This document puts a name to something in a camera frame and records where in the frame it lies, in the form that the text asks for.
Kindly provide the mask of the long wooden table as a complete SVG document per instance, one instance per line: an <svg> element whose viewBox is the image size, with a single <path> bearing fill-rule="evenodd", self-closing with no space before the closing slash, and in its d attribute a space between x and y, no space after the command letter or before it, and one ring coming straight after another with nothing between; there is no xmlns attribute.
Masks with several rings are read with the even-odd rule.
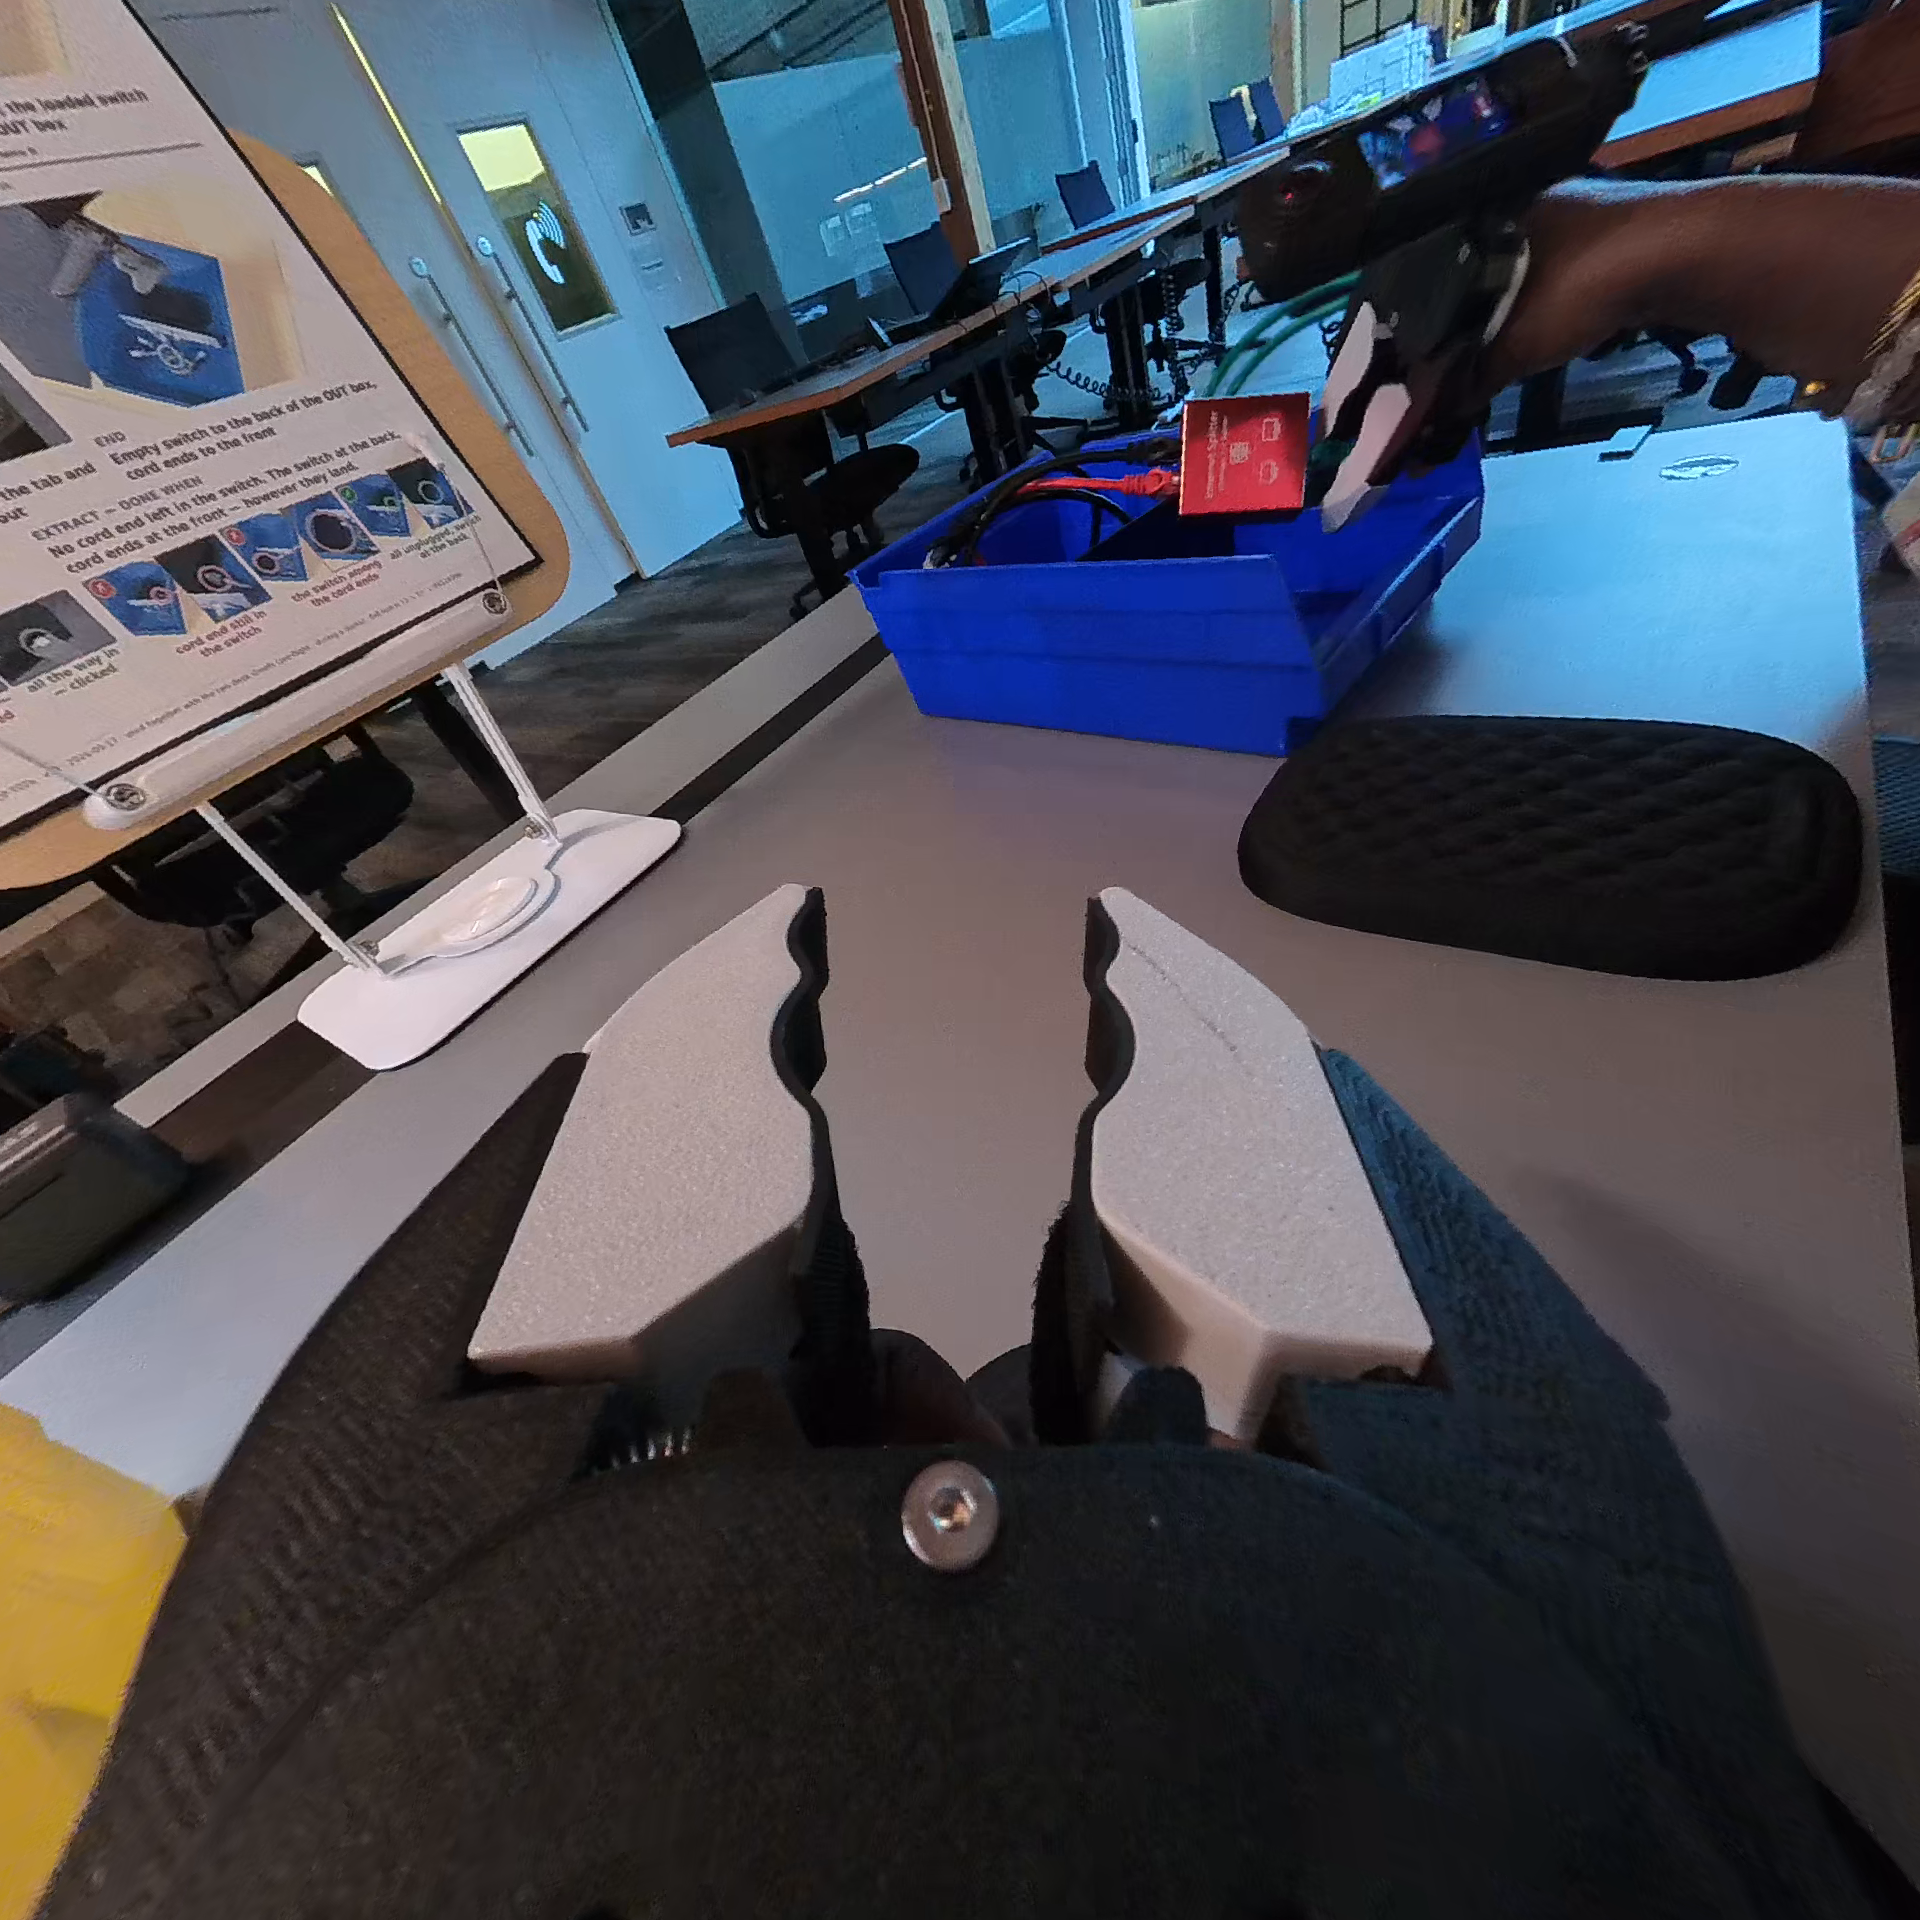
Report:
<svg viewBox="0 0 1920 1920"><path fill-rule="evenodd" d="M866 348L770 397L756 397L689 422L671 433L666 443L671 448L743 443L777 422L826 418L880 388L903 392L919 377L927 377L938 390L948 390L986 360L989 348L1012 347L1014 322L1022 313L1048 305L1061 305L1075 320L1118 308L1118 318L1106 327L1117 412L1127 424L1137 424L1145 404L1157 397L1155 365L1145 347L1149 329L1143 320L1140 283L1168 274L1183 261L1201 261L1208 327L1194 344L1208 348L1224 325L1222 239L1237 221L1238 192L1278 166L1286 154L1285 140L1266 143L1212 173L1121 204L1012 272L999 296L952 325L882 348Z"/></svg>

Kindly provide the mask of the grey power adapter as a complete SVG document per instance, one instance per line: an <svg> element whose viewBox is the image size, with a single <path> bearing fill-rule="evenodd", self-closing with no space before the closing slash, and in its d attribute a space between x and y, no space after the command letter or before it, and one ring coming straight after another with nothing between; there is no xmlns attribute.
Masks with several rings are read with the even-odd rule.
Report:
<svg viewBox="0 0 1920 1920"><path fill-rule="evenodd" d="M192 1165L93 1092L68 1092L3 1136L3 1307L70 1291L165 1213Z"/></svg>

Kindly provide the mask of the black quilted wrist pad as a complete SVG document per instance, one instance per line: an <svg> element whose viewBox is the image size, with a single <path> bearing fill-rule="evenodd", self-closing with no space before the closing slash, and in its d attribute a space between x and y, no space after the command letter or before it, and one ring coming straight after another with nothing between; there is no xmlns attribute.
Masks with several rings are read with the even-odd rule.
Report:
<svg viewBox="0 0 1920 1920"><path fill-rule="evenodd" d="M1290 754L1238 870L1302 921L1576 972L1740 982L1836 949L1866 872L1855 789L1773 734L1423 714Z"/></svg>

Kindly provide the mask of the white door with window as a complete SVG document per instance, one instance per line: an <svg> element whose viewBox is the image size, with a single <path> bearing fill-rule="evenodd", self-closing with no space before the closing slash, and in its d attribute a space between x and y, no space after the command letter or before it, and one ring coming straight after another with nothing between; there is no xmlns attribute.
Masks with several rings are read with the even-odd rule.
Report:
<svg viewBox="0 0 1920 1920"><path fill-rule="evenodd" d="M631 327L572 222L524 109L447 117L437 82L395 93L347 41L348 67L420 212L407 268L452 354L513 421L511 437L560 502L578 566L626 585L653 571L649 491L626 443L621 383Z"/></svg>

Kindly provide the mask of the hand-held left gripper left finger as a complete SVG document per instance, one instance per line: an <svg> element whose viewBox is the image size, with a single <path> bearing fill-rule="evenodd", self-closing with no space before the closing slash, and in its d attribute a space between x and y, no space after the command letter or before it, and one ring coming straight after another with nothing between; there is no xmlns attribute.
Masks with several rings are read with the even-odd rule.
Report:
<svg viewBox="0 0 1920 1920"><path fill-rule="evenodd" d="M780 885L603 1025L472 1331L478 1373L613 1387L610 1448L691 1448L721 1377L836 1373L826 982L824 892Z"/></svg>

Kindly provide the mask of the yellow plastic bin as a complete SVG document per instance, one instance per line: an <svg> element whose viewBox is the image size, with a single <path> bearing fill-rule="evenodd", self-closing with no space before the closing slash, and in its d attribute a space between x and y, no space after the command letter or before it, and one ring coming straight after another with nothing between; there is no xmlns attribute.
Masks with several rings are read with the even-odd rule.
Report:
<svg viewBox="0 0 1920 1920"><path fill-rule="evenodd" d="M184 1544L162 1492L3 1408L3 1914L75 1835Z"/></svg>

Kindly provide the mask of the black office chair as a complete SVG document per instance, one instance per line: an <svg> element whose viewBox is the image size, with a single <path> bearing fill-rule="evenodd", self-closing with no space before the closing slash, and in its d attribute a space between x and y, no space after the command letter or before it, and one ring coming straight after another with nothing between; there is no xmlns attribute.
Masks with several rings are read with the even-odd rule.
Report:
<svg viewBox="0 0 1920 1920"><path fill-rule="evenodd" d="M671 327L666 339L709 417L768 401L808 375L756 294ZM723 452L746 526L765 540L797 540L803 553L812 585L795 594L795 617L811 598L842 592L848 568L885 546L878 510L920 469L912 445L873 447L864 431L853 451L836 452L820 412L749 429Z"/></svg>

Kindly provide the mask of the instruction poster board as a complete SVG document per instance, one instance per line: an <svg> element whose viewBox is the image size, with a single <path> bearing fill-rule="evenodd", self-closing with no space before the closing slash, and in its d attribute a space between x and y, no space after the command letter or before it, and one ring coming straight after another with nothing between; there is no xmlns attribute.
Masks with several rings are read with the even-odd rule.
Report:
<svg viewBox="0 0 1920 1920"><path fill-rule="evenodd" d="M565 520L132 5L4 5L4 888L551 617Z"/></svg>

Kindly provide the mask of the grey desk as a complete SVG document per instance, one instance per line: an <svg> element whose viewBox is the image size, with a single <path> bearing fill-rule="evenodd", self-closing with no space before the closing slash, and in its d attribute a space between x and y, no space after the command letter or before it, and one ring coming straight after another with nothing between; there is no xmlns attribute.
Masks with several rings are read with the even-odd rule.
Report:
<svg viewBox="0 0 1920 1920"><path fill-rule="evenodd" d="M1028 1332L1121 886L1356 1058L1663 1390L1799 1745L1916 1872L1916 1313L1881 909L1759 981L1666 982L1304 922L1238 877L1266 758L925 716L880 663L492 1013L384 1073L30 1356L4 1404L208 1486L354 1270L555 1056L783 882L824 892L826 1110L877 1318Z"/></svg>

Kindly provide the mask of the blue plastic bin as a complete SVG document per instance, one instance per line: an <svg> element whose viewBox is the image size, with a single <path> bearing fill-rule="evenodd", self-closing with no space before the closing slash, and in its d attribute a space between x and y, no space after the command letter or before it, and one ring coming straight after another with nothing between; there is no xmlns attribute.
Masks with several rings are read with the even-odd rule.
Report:
<svg viewBox="0 0 1920 1920"><path fill-rule="evenodd" d="M1354 518L1183 514L1117 496L1147 438L983 489L851 572L928 716L1251 756L1302 747L1426 617L1481 535L1482 451Z"/></svg>

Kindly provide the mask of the person's right hand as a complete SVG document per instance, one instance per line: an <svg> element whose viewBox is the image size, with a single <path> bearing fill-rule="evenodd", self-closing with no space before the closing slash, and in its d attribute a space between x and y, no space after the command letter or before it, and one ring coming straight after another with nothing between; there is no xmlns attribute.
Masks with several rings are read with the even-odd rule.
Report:
<svg viewBox="0 0 1920 1920"><path fill-rule="evenodd" d="M1526 212L1526 274L1482 357L1500 392L1640 330L1725 339L1836 412L1919 265L1919 187L1866 176L1570 181Z"/></svg>

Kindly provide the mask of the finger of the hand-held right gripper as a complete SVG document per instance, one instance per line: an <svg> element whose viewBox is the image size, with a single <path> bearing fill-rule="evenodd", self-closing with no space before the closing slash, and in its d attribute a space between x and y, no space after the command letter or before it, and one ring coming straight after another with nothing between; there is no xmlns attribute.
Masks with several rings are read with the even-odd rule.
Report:
<svg viewBox="0 0 1920 1920"><path fill-rule="evenodd" d="M1324 447L1341 455L1324 491L1324 532L1358 518L1404 467L1425 431L1418 377L1361 383L1324 399Z"/></svg>
<svg viewBox="0 0 1920 1920"><path fill-rule="evenodd" d="M1322 441L1353 441L1388 375L1388 325L1373 301L1356 298L1329 369L1319 409Z"/></svg>

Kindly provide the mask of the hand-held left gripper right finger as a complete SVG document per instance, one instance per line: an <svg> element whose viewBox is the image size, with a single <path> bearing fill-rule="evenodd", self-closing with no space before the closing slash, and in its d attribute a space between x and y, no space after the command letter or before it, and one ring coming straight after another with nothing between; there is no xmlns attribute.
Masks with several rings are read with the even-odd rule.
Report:
<svg viewBox="0 0 1920 1920"><path fill-rule="evenodd" d="M1286 1380L1418 1377L1433 1332L1308 1026L1138 894L1089 903L1087 1202L1111 1303L1097 1397L1177 1369L1253 1446Z"/></svg>

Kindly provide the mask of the red ethernet splitter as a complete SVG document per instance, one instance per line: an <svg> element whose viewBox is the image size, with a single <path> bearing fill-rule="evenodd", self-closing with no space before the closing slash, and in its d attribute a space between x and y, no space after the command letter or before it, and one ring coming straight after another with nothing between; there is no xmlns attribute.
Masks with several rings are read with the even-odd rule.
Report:
<svg viewBox="0 0 1920 1920"><path fill-rule="evenodd" d="M1181 414L1181 517L1302 513L1312 424L1307 392L1189 399Z"/></svg>

